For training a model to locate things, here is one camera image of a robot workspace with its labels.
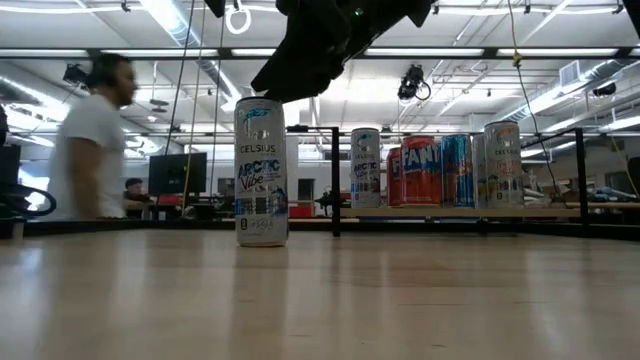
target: shelf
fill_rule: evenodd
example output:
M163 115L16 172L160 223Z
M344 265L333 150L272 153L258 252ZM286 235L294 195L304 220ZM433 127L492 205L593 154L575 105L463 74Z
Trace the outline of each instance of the shelf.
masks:
M341 209L347 217L473 217L473 218L575 218L580 210L572 209L464 209L464 208L372 208Z

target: man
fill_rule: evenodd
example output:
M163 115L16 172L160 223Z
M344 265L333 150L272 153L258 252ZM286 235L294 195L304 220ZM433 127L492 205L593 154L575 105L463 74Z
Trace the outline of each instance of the man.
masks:
M124 186L127 189L123 194L127 207L139 206L151 201L149 195L142 193L142 179L127 179Z
M117 54L94 60L86 85L92 95L58 129L49 192L58 208L49 220L124 217L120 175L125 139L118 110L133 103L137 89L131 62Z

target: seated person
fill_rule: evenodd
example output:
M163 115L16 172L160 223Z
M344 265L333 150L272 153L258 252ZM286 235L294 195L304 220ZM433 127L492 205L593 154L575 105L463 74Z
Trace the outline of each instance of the seated person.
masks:
M127 190L123 193L123 197L127 216L141 218L143 205L152 202L149 195L142 193L142 179L127 179L125 187Z

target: aluminum can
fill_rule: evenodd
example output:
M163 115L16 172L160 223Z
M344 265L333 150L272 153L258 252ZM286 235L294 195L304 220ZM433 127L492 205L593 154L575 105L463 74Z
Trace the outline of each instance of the aluminum can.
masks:
M487 158L484 151L484 134L473 135L473 175L477 209L487 208Z
M432 136L410 136L402 141L402 203L440 205L442 169L438 144Z
M487 158L487 203L491 209L522 208L520 129L515 121L499 121L484 128Z
M380 207L380 132L360 128L351 132L351 207Z
M389 150L387 155L387 205L399 206L402 204L402 183L400 169L402 152L399 147Z
M289 237L289 208L282 104L263 97L238 101L235 129L238 243L284 245Z
M473 159L469 135L442 137L442 205L474 208Z

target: fluorescent light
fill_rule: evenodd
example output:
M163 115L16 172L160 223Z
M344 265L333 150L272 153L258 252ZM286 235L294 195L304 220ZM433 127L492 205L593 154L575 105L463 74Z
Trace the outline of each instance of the fluorescent light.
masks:
M562 145L558 145L556 147L553 148L553 150L562 150L562 149L566 149L566 148L570 148L572 146L574 146L576 144L575 141L570 141L566 144L562 144Z
M372 48L366 56L481 56L484 49L470 48Z
M541 149L535 149L535 150L523 150L523 151L520 153L520 156L521 156L521 157L523 157L523 158L525 158L525 157L531 157L531 156L535 156L535 155L541 154L541 153L543 153L543 152L544 152L544 151L542 151Z
M565 48L565 49L518 49L518 52L522 56L613 56L618 52L616 48L604 48L604 49L580 49L580 48ZM499 49L498 56L513 56L513 49Z
M85 50L72 49L0 49L0 57L55 57L55 58L77 58L88 57Z
M231 49L233 56L271 56L276 49Z
M548 128L542 130L542 132L554 132L554 131L558 131L564 128L567 128L575 123L577 123L578 120L575 119L569 119L569 120L564 120L564 121L560 121L557 124L553 124L551 126L549 126Z
M607 131L620 130L620 129L628 128L630 126L635 126L638 124L640 124L640 116L634 116L632 118L614 121L608 125L598 128L598 131L607 132Z
M202 54L200 54L200 49L187 49L185 52L184 49L109 49L104 50L106 53L115 53L128 57L154 57L154 56L162 56L162 57L175 57L181 58L182 56L203 56L203 57L211 57L218 56L218 50L216 49L202 49Z

